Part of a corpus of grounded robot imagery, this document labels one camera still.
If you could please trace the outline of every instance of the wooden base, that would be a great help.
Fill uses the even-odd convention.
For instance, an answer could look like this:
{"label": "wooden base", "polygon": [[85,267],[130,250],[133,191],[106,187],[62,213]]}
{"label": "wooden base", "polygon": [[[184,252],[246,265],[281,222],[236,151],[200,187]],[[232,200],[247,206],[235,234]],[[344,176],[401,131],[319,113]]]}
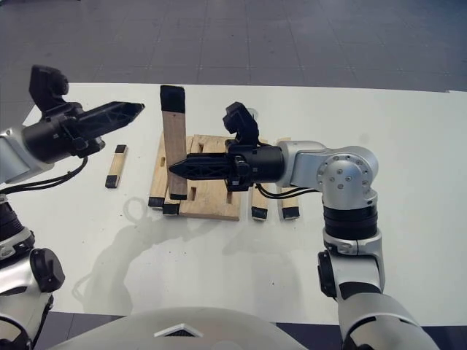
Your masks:
{"label": "wooden base", "polygon": [[[225,152],[227,137],[195,135],[190,153]],[[239,192],[227,192],[223,180],[188,180],[188,199],[180,204],[179,214],[184,217],[240,220]]]}
{"label": "wooden base", "polygon": [[[188,136],[186,139],[189,153],[225,152],[225,140],[228,137],[195,135]],[[167,167],[164,161],[166,156],[164,146],[163,137],[161,137],[149,206],[153,209],[162,209],[166,216],[180,215],[204,219],[240,220],[242,194],[240,192],[227,192],[223,180],[188,180],[188,199],[186,201],[171,199],[168,190]]]}

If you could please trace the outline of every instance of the wooden block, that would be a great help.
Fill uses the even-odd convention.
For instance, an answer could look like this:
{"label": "wooden block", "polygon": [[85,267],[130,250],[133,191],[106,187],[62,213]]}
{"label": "wooden block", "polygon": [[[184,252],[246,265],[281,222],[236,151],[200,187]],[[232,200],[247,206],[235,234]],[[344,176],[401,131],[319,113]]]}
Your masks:
{"label": "wooden block", "polygon": [[[268,143],[268,140],[260,139],[264,144]],[[269,190],[268,184],[262,184],[266,190]],[[268,218],[268,198],[264,197],[255,184],[251,190],[251,217],[257,221],[266,221]]]}
{"label": "wooden block", "polygon": [[[163,134],[169,166],[186,158],[185,90],[180,86],[161,86]],[[170,171],[167,173],[171,199],[187,199],[187,180]]]}
{"label": "wooden block", "polygon": [[155,159],[153,181],[151,182],[151,190],[149,201],[147,203],[153,209],[162,209],[164,198],[167,192],[167,169],[166,169],[166,147],[161,134],[159,141],[158,156]]}
{"label": "wooden block", "polygon": [[[279,141],[290,141],[290,137],[284,137]],[[293,190],[294,187],[278,187],[278,193],[284,193],[290,190]],[[281,208],[282,218],[284,220],[292,220],[300,217],[300,208],[298,207],[298,197],[288,198],[288,199],[279,199],[278,203]]]}
{"label": "wooden block", "polygon": [[[195,135],[190,153],[225,152],[227,137]],[[179,215],[205,219],[240,220],[240,192],[227,192],[223,180],[188,180],[188,199],[180,204]]]}
{"label": "wooden block", "polygon": [[[187,150],[191,149],[191,143],[193,142],[192,136],[187,136]],[[166,191],[166,199],[163,202],[162,214],[167,216],[178,215],[180,210],[180,199],[171,199],[169,191]]]}
{"label": "wooden block", "polygon": [[115,148],[114,158],[110,166],[109,175],[105,179],[105,187],[117,188],[120,184],[120,178],[123,173],[123,166],[125,165],[126,154],[128,147],[126,144],[118,144]]}

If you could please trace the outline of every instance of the wire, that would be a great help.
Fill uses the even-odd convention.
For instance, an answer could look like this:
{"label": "wire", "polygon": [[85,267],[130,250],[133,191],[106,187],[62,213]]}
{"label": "wire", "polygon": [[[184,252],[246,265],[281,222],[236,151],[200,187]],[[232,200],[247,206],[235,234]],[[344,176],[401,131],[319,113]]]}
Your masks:
{"label": "wire", "polygon": [[261,195],[269,199],[288,199],[297,197],[298,195],[304,195],[305,193],[318,192],[313,188],[297,187],[293,190],[284,193],[271,193],[268,190],[266,190],[261,184],[256,184],[256,188],[258,188],[258,191]]}
{"label": "wire", "polygon": [[69,171],[65,175],[54,177],[53,179],[37,181],[37,182],[29,182],[27,184],[18,184],[16,186],[10,186],[10,187],[4,188],[3,190],[0,190],[0,194],[9,195],[11,193],[45,190],[47,188],[58,186],[60,184],[63,184],[64,182],[67,182],[68,180],[75,177],[76,175],[78,175],[78,173],[81,172],[82,169],[84,169],[86,164],[88,164],[88,157],[84,157],[82,159],[82,163],[78,168],[74,169],[73,171]]}

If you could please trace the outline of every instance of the white tabletop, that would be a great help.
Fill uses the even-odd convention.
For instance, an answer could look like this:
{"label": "white tabletop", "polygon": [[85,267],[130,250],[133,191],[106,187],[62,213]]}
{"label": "white tabletop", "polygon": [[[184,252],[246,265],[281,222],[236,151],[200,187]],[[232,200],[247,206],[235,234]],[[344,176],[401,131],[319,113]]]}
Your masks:
{"label": "white tabletop", "polygon": [[[222,116],[241,101],[259,112],[269,141],[290,136],[328,147],[361,145],[379,159],[379,227],[385,292],[421,324],[467,324],[465,229],[467,93],[321,87],[188,85],[187,134],[227,135]],[[172,306],[216,306],[274,322],[336,324],[334,301],[317,277],[323,250],[318,194],[300,197],[301,217],[281,222],[270,203],[253,222],[166,218],[147,207],[162,130],[159,85],[71,84],[67,101],[89,109],[142,102],[128,127],[83,172],[47,192],[9,197],[36,246],[59,256],[66,274],[55,310],[132,314]],[[26,123],[34,123],[33,109]],[[120,186],[104,187],[116,144],[128,145]],[[70,158],[36,179],[77,167]]]}

